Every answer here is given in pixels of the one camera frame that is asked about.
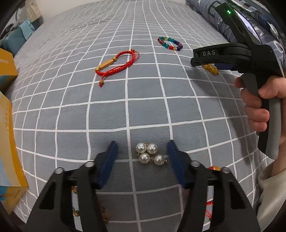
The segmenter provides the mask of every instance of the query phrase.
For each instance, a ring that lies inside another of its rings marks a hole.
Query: gray grip
[[[256,76],[253,73],[244,73],[241,76],[246,88],[252,94],[259,96]],[[263,99],[263,108],[270,113],[267,129],[259,133],[258,148],[271,159],[277,159],[279,152],[279,141],[281,136],[282,101],[280,98]]]

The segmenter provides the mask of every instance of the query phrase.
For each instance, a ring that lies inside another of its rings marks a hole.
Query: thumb
[[[286,97],[286,78],[271,76],[267,82],[258,90],[259,95],[264,99],[274,97]]]

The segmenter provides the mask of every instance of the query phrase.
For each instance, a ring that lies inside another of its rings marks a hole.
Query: hand
[[[250,93],[240,77],[235,79],[235,87],[244,88],[241,90],[241,98],[245,105],[245,112],[248,116],[248,124],[251,129],[263,132],[267,128],[266,122],[270,114],[266,109],[261,109],[262,101],[258,96]],[[273,97],[282,98],[282,131],[280,144],[286,140],[286,78],[271,76],[259,90],[260,97],[270,99]]]

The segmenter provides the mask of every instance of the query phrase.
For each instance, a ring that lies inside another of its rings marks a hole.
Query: bed
[[[159,36],[184,47],[168,50]],[[109,232],[171,232],[181,220],[187,191],[170,163],[138,161],[139,142],[155,143],[166,155],[173,139],[204,166],[229,167],[256,207],[257,177],[271,160],[257,149],[257,136],[248,127],[240,90],[233,85],[240,74],[213,75],[190,65],[193,49],[227,42],[189,6],[166,0],[99,1],[45,22],[16,55],[19,76],[7,92],[29,183],[15,213],[26,222],[55,168],[77,168],[112,140],[119,145],[118,159],[97,192],[109,214]],[[100,88],[94,69],[131,48],[139,60]],[[73,205],[78,209],[75,194]],[[80,217],[74,219],[81,230]],[[206,217],[204,230],[208,226]]]

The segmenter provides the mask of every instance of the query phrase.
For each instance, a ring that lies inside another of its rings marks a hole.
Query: gold bar charm
[[[113,59],[110,59],[108,61],[105,61],[104,63],[102,63],[101,65],[99,65],[99,69],[102,70],[102,69],[105,69],[106,67],[112,65],[114,63],[114,60]]]

